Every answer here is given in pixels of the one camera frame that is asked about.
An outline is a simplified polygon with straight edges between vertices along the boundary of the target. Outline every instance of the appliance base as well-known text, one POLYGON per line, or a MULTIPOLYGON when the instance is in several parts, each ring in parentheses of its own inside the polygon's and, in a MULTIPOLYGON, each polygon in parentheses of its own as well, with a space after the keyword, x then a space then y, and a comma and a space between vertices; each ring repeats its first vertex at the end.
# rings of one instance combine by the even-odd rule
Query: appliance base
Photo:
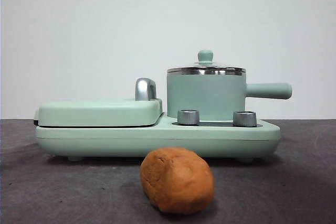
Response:
POLYGON ((145 157, 161 147, 183 147, 201 157, 232 157, 244 162, 272 154, 280 128, 262 120, 259 127, 182 126, 163 113, 146 127, 36 127, 38 145, 49 154, 83 157, 145 157))

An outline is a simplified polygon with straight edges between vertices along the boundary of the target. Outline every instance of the mint green pot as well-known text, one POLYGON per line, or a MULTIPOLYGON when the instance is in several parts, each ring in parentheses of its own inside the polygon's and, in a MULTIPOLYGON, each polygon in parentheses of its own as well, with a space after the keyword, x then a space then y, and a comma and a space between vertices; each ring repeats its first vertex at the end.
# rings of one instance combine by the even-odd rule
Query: mint green pot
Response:
POLYGON ((197 65, 167 71, 168 116, 178 110, 199 110, 200 120, 232 120, 233 112, 245 110, 246 97, 288 99, 288 83, 246 84, 246 70, 220 67, 212 62, 213 53, 198 53, 197 65))

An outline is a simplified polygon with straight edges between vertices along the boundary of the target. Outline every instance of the play dough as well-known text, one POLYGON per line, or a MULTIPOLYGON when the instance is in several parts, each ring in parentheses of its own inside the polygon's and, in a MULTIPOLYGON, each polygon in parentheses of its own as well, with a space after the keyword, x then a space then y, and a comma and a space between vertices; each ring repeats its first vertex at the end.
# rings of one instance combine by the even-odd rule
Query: play dough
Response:
POLYGON ((140 168, 143 189, 162 212, 193 214, 209 205, 214 177, 195 152, 179 147, 149 152, 140 168))

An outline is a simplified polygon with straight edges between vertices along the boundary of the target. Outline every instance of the dark gray mat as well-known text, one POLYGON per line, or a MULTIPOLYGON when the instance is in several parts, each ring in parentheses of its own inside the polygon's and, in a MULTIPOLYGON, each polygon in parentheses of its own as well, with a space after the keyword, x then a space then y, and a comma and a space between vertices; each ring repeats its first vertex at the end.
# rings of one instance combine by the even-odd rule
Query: dark gray mat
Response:
POLYGON ((336 223, 336 120, 269 122, 282 130, 275 155, 206 159, 213 202, 177 216, 150 205, 142 158, 71 163, 39 149, 32 120, 2 120, 2 223, 336 223))

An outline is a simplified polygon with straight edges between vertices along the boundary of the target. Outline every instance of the appliance foot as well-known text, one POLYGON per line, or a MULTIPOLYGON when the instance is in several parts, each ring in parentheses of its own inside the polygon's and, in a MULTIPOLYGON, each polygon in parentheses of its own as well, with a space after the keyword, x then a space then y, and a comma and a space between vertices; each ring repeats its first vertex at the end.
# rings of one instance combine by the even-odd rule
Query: appliance foot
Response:
POLYGON ((237 161, 242 162, 242 163, 252 163, 253 162, 253 158, 236 158, 237 161))
POLYGON ((83 157, 68 157, 68 160, 72 162, 82 161, 83 159, 83 157))

